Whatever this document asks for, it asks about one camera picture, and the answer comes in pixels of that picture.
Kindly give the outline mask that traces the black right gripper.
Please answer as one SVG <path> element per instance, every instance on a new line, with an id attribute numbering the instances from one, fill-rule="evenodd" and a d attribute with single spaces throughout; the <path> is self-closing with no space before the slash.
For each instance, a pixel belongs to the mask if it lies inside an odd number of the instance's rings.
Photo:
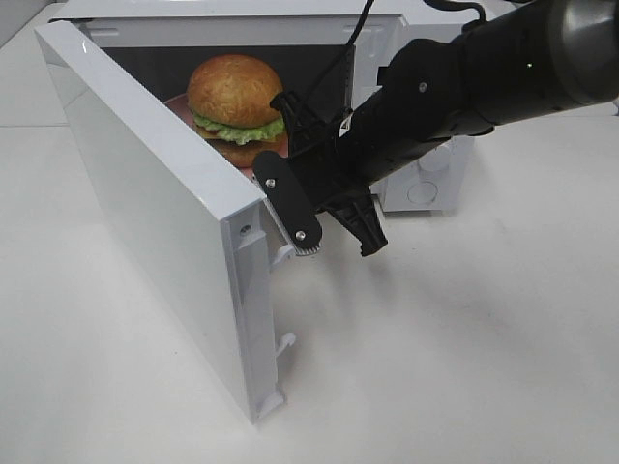
<path id="1" fill-rule="evenodd" d="M 338 117 L 323 119 L 294 91 L 277 94 L 270 106 L 283 118 L 290 167 L 309 201 L 359 241 L 362 256 L 388 244 L 372 193 L 385 213 L 457 207 L 464 178 L 464 138 L 419 131 L 417 124 L 428 117 L 416 115 L 410 104 L 390 109 L 382 96 L 373 96 L 352 114 L 343 134 L 338 132 Z M 419 158 L 439 146 L 452 149 L 449 167 L 421 170 Z M 438 187 L 436 199 L 428 205 L 407 198 L 408 190 L 422 181 Z"/>

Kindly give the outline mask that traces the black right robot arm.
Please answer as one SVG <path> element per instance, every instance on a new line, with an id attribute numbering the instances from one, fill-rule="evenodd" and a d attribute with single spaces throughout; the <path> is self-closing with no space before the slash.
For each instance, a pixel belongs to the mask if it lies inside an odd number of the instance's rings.
<path id="1" fill-rule="evenodd" d="M 618 95 L 618 5 L 531 1 L 465 25 L 449 43 L 416 39 L 382 67 L 378 90 L 354 111 L 321 120 L 292 92 L 278 94 L 288 154 L 264 152 L 255 181 L 286 241 L 318 251 L 327 213 L 363 255 L 386 245 L 371 186 L 455 136 Z"/>

